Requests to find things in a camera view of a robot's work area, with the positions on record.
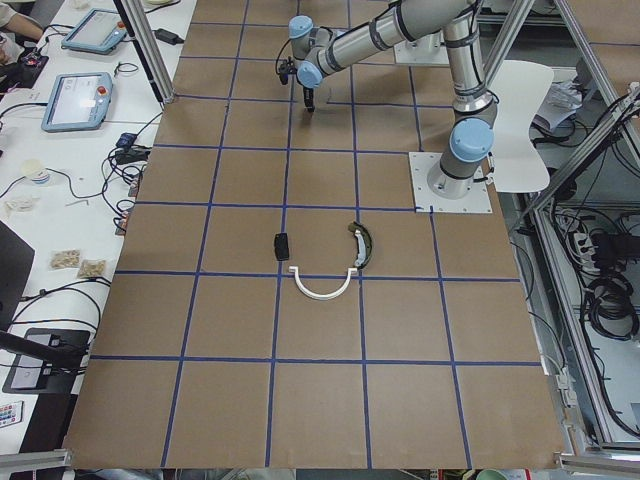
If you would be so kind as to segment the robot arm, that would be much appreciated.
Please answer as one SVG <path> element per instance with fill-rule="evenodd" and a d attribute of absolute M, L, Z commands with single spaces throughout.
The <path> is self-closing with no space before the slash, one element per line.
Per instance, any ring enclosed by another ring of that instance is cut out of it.
<path fill-rule="evenodd" d="M 455 122 L 448 146 L 428 174 L 429 188 L 441 198 L 463 198 L 481 162 L 492 150 L 497 100 L 487 87 L 476 13 L 479 1 L 393 1 L 371 20 L 339 33 L 305 15 L 288 24 L 292 55 L 278 60 L 275 73 L 285 85 L 291 76 L 302 86 L 312 112 L 314 90 L 322 81 L 402 42 L 442 33 L 453 82 Z"/>

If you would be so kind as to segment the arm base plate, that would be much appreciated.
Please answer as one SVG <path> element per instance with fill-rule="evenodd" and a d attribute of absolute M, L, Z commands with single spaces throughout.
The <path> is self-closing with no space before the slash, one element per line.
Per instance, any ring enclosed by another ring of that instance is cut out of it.
<path fill-rule="evenodd" d="M 417 213 L 492 214 L 482 168 L 474 176 L 457 180 L 440 168 L 441 153 L 410 152 L 414 209 Z"/>
<path fill-rule="evenodd" d="M 393 47 L 395 62 L 400 65 L 448 67 L 449 60 L 443 34 L 437 32 L 415 41 L 403 41 Z"/>

